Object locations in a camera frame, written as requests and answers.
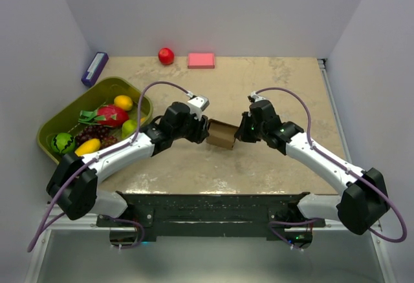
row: white wall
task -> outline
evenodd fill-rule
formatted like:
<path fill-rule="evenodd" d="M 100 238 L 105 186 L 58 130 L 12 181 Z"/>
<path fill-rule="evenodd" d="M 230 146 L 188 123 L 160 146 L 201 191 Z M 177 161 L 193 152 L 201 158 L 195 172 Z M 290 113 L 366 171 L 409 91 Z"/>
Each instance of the white wall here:
<path fill-rule="evenodd" d="M 22 282 L 54 164 L 36 133 L 84 91 L 93 54 L 65 0 L 0 0 L 0 277 Z"/>
<path fill-rule="evenodd" d="M 326 58 L 360 0 L 67 0 L 95 50 L 112 56 L 214 51 Z"/>
<path fill-rule="evenodd" d="M 413 281 L 414 0 L 362 0 L 328 59 L 328 75 L 353 161 L 380 169 L 408 223 L 389 244 L 399 282 Z M 393 214 L 385 234 L 398 237 Z"/>

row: red apple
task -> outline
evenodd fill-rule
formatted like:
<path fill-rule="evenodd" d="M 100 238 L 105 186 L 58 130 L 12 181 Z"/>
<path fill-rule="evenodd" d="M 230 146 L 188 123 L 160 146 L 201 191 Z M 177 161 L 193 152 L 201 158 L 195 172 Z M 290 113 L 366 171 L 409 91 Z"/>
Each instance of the red apple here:
<path fill-rule="evenodd" d="M 158 53 L 158 59 L 163 65 L 170 65 L 174 62 L 174 53 L 169 48 L 161 48 L 160 52 Z"/>

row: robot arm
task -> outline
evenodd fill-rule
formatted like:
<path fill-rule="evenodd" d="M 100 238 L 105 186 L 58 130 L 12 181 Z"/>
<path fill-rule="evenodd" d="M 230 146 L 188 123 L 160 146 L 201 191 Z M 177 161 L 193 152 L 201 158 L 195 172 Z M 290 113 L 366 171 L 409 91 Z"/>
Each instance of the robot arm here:
<path fill-rule="evenodd" d="M 174 140 L 185 138 L 201 143 L 208 136 L 208 119 L 202 115 L 208 105 L 208 99 L 202 96 L 192 97 L 187 103 L 174 102 L 159 123 L 153 121 L 142 127 L 136 138 L 130 136 L 111 147 L 82 157 L 74 153 L 66 154 L 47 186 L 48 194 L 54 197 L 76 170 L 89 164 L 64 190 L 58 205 L 71 220 L 87 213 L 121 216 L 128 208 L 127 202 L 116 192 L 99 190 L 98 184 L 130 163 L 170 148 Z"/>
<path fill-rule="evenodd" d="M 314 140 L 309 144 L 307 133 L 291 121 L 283 123 L 271 102 L 257 94 L 249 96 L 249 100 L 252 102 L 250 110 L 242 114 L 243 119 L 235 137 L 249 143 L 265 141 L 269 147 L 306 165 L 338 193 L 338 196 L 304 196 L 298 203 L 298 209 L 304 217 L 339 220 L 350 231 L 361 235 L 388 211 L 389 206 L 383 199 L 349 174 L 353 171 L 387 195 L 384 178 L 379 171 L 372 168 L 365 172 L 337 157 Z M 345 165 L 347 170 L 324 158 L 314 150 L 314 146 Z"/>

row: purple box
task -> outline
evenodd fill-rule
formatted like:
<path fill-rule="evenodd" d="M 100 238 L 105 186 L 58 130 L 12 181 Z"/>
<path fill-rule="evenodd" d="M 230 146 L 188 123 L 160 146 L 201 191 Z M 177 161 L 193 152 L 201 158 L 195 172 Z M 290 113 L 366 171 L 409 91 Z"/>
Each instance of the purple box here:
<path fill-rule="evenodd" d="M 89 65 L 89 68 L 86 70 L 85 74 L 82 76 L 82 83 L 87 87 L 92 87 L 95 85 L 96 81 L 99 78 L 104 66 L 108 62 L 108 54 L 106 52 L 97 52 L 95 57 L 92 60 L 92 63 Z"/>

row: pink eraser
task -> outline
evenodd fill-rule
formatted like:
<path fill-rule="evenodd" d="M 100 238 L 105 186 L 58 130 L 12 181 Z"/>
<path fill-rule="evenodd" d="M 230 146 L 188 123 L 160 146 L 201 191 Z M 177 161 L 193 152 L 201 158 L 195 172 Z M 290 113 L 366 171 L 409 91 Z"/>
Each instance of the pink eraser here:
<path fill-rule="evenodd" d="M 214 54 L 196 52 L 188 54 L 188 68 L 214 68 Z"/>

